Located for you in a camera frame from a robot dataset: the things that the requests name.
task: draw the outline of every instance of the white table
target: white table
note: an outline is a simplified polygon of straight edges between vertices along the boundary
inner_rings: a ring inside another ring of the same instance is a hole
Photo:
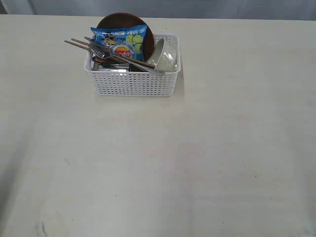
[[[147,18],[183,72],[128,98],[96,95],[63,43],[101,19],[0,15],[0,236],[315,231],[315,22]]]

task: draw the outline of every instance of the snack bag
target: snack bag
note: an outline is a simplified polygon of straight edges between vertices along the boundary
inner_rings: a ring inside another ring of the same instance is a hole
[[[130,28],[99,29],[91,27],[97,43],[125,57],[144,61],[143,41],[147,25]]]

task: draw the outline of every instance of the brown wooden plate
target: brown wooden plate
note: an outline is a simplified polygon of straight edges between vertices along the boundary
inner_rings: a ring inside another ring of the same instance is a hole
[[[113,13],[104,17],[100,23],[98,24],[97,28],[101,29],[118,29],[118,28],[128,28],[137,25],[146,24],[142,19],[137,16],[134,16],[130,13]],[[155,40],[153,36],[153,32],[147,26],[146,35],[144,38],[144,57],[145,60],[149,59],[152,55],[155,47]]]

